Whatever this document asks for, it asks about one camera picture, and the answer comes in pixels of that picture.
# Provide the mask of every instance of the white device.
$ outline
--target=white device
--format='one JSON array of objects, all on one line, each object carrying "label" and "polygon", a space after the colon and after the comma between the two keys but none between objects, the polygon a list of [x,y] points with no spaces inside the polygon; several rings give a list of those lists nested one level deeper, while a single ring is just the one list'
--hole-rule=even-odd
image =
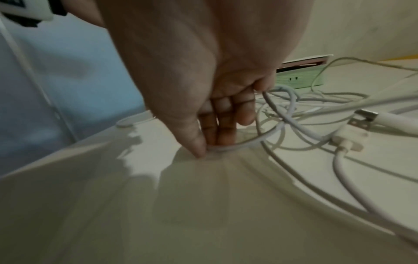
[{"label": "white device", "polygon": [[48,0],[0,0],[0,12],[36,20],[52,20]]}]

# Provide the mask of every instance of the beige wall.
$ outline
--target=beige wall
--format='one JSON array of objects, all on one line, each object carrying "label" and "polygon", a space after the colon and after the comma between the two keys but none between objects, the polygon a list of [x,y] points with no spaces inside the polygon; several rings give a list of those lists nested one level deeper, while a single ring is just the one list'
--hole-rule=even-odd
[{"label": "beige wall", "polygon": [[290,57],[317,54],[371,60],[418,54],[418,0],[316,0]]}]

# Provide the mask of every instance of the table surface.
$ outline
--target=table surface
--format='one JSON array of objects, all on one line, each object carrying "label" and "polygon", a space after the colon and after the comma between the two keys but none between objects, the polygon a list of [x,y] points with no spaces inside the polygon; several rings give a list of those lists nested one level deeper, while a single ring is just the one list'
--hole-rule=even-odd
[{"label": "table surface", "polygon": [[[418,60],[391,63],[418,67]],[[409,74],[354,63],[330,68],[318,89],[372,94]],[[412,91],[416,84],[418,76],[395,91]],[[325,134],[343,124],[334,121],[349,115],[302,123]],[[418,111],[406,115],[418,117]],[[240,128],[239,137],[255,133],[252,126]],[[313,184],[359,206],[332,173],[335,147],[312,148],[290,128],[279,137],[269,141],[281,158]],[[417,154],[418,138],[376,128],[366,149],[345,161],[360,190],[416,230]],[[112,127],[25,166],[1,179],[0,197],[0,263],[418,260],[395,236],[322,202],[261,147],[196,160],[156,119]]]}]

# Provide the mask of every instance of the small green box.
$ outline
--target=small green box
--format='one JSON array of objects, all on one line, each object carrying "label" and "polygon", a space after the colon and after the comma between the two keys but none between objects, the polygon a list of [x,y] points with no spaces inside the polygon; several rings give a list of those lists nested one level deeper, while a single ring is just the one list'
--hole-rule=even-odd
[{"label": "small green box", "polygon": [[[318,65],[306,67],[303,69],[289,70],[285,72],[276,73],[276,84],[286,84],[294,89],[310,87],[314,78],[325,67],[325,65]],[[320,75],[315,81],[315,86],[324,83],[323,75]]]}]

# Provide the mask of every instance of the palm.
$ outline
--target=palm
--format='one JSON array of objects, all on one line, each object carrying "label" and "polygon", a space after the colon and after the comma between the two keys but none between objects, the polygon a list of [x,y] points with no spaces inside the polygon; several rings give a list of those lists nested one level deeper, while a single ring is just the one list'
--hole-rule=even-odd
[{"label": "palm", "polygon": [[98,4],[147,105],[197,156],[205,141],[233,144],[236,124],[253,122],[254,90],[273,85],[310,7],[303,0],[140,2]]}]

